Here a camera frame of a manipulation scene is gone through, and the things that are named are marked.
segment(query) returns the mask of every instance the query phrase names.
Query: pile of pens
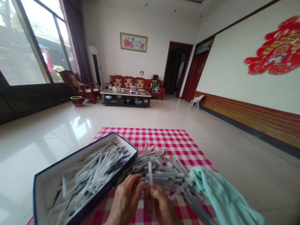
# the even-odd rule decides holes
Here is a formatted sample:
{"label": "pile of pens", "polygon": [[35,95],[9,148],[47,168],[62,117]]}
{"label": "pile of pens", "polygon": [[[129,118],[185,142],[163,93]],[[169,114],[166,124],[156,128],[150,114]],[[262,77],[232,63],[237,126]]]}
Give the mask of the pile of pens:
{"label": "pile of pens", "polygon": [[45,224],[66,224],[76,215],[130,159],[126,146],[110,142],[82,157],[62,172],[61,186]]}
{"label": "pile of pens", "polygon": [[175,200],[177,195],[182,193],[184,200],[203,222],[203,224],[215,225],[215,222],[204,210],[197,198],[204,201],[196,187],[193,177],[191,177],[177,156],[171,156],[170,159],[161,157],[166,153],[166,149],[155,152],[154,146],[146,151],[145,144],[142,155],[138,156],[130,168],[125,170],[118,179],[117,185],[124,181],[130,174],[142,174],[141,180],[146,184],[159,185],[165,191],[174,192],[170,197],[171,201]]}

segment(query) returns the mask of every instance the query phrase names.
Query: flower pot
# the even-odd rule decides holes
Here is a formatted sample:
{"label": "flower pot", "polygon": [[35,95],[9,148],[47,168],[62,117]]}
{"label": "flower pot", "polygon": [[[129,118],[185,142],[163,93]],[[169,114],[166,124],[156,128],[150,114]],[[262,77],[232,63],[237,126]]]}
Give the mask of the flower pot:
{"label": "flower pot", "polygon": [[83,97],[81,97],[81,96],[73,96],[73,97],[70,97],[70,98],[71,98],[72,103],[74,104],[75,107],[81,107],[81,106],[83,106],[83,102],[84,102]]}

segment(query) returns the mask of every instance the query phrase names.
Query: doorway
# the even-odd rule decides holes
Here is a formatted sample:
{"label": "doorway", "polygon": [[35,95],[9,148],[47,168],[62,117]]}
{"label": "doorway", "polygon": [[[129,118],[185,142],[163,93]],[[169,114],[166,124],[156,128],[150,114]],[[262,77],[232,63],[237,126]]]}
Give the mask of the doorway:
{"label": "doorway", "polygon": [[175,94],[179,98],[182,82],[187,69],[193,45],[170,42],[166,69],[162,86],[165,93]]}
{"label": "doorway", "polygon": [[187,75],[184,90],[181,98],[190,102],[193,100],[198,83],[204,69],[206,60],[208,58],[209,51],[213,44],[213,39],[205,40],[196,45],[190,71]]}

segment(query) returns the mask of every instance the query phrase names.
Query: glass tabletop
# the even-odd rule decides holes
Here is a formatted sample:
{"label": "glass tabletop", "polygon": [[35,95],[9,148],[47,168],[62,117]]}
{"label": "glass tabletop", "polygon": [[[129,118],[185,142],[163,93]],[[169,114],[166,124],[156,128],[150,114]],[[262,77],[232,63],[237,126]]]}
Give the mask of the glass tabletop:
{"label": "glass tabletop", "polygon": [[151,97],[150,92],[145,91],[145,90],[139,90],[137,94],[135,93],[130,93],[130,89],[124,89],[121,88],[120,91],[113,92],[112,90],[105,89],[103,91],[100,91],[101,94],[112,94],[112,95],[131,95],[131,96],[147,96]]}

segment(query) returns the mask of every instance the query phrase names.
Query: wood panel wainscoting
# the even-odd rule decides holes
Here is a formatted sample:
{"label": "wood panel wainscoting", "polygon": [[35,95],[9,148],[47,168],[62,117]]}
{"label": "wood panel wainscoting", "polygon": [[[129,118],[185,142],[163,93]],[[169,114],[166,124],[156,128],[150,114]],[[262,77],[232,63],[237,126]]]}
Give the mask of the wood panel wainscoting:
{"label": "wood panel wainscoting", "polygon": [[200,95],[203,110],[300,158],[300,115],[198,91],[194,97]]}

